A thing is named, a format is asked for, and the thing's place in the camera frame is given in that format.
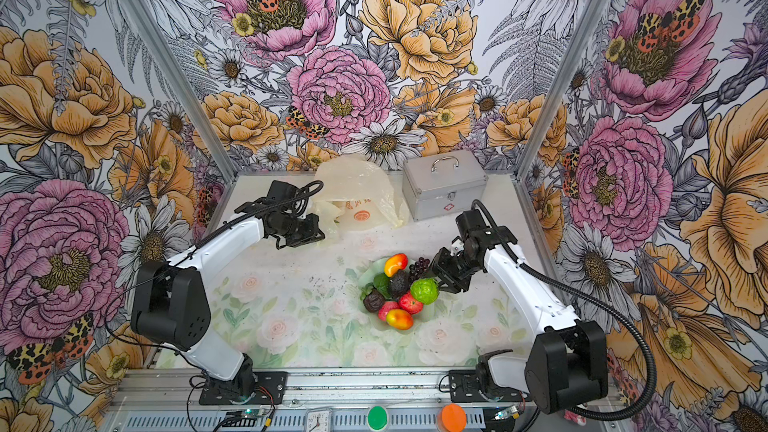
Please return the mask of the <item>translucent plastic bag orange print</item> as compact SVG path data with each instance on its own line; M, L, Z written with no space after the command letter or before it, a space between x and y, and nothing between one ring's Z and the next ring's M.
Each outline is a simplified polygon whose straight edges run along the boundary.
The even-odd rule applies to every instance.
M311 199L310 212L329 241L350 232L399 228L410 220L402 192L379 165L359 154L322 163L314 178L323 188Z

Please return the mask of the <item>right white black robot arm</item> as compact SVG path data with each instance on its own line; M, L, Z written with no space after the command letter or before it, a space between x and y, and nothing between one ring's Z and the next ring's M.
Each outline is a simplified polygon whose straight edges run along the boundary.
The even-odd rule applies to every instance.
M514 234L496 224L480 201L456 219L458 236L430 264L438 289L469 290L472 278L490 275L505 291L530 330L528 355L511 349L484 353L475 368L478 389L488 397L516 390L543 413L602 399L608 394L606 336L554 293L559 283L532 269Z

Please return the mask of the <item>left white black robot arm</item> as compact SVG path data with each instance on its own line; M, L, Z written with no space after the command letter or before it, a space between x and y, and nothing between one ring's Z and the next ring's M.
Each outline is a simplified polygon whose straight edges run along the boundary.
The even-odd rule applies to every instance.
M246 202L198 244L167 261L149 261L138 272L130 325L134 332L170 348L201 370L214 399L246 403L268 391L257 382L253 361L211 325L207 286L241 252L264 239L277 249L324 240L310 199L324 187L273 181L266 196Z

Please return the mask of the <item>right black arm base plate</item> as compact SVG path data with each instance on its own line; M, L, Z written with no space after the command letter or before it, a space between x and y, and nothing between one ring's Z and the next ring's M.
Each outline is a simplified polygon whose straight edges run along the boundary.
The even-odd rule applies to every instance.
M453 403L522 402L525 394L517 389L497 387L480 379L475 370L451 370L445 384Z

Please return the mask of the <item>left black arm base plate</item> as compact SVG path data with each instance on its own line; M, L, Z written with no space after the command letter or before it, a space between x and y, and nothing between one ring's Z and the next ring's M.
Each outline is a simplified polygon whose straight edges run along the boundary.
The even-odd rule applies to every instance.
M230 381L208 379L198 403L203 406L280 405L286 390L288 373L284 371L251 372Z

